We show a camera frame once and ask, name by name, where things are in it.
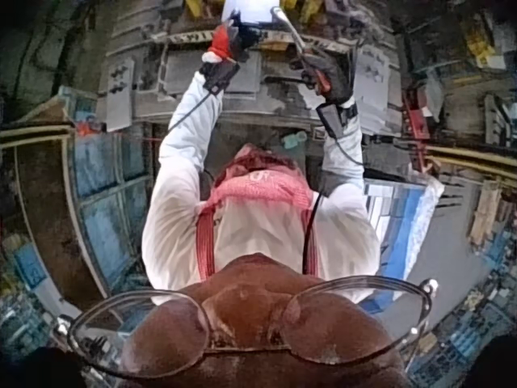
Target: metal wall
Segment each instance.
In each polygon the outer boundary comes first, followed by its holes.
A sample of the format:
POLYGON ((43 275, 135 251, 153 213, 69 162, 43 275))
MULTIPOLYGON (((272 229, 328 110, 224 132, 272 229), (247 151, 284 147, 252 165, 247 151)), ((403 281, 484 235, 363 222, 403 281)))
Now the metal wall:
POLYGON ((70 176, 91 266, 111 294, 141 257, 151 176, 144 128, 76 137, 70 176))

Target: teal object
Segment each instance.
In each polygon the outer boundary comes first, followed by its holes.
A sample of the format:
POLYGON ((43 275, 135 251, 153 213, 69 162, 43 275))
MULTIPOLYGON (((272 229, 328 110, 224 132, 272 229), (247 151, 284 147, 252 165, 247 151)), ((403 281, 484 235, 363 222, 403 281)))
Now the teal object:
POLYGON ((292 133, 287 135, 286 137, 282 137, 282 143, 286 150, 292 150, 296 148, 300 143, 305 143, 307 141, 307 133, 305 131, 300 131, 298 133, 292 133))

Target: white coverall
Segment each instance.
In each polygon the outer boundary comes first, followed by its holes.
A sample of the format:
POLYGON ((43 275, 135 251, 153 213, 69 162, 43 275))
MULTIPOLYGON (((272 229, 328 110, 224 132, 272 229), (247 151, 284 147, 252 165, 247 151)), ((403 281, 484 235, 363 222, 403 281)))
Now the white coverall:
MULTIPOLYGON (((207 94, 203 84, 204 76, 196 73, 170 127, 207 94)), ((200 281, 195 247, 196 221, 203 204, 199 173, 221 109, 222 93, 211 95, 167 134, 160 147, 161 168, 142 241, 145 268, 155 289, 178 290, 200 281)), ((340 142, 354 160, 362 162, 358 120, 350 120, 340 142)), ((374 275, 380 249, 367 220, 364 169, 345 158, 329 138, 322 169, 333 190, 322 199, 313 224, 317 273, 324 280, 374 275)), ((216 211, 214 224, 216 271, 243 255, 262 253, 301 272, 305 232, 299 209, 284 203, 228 199, 216 211)))

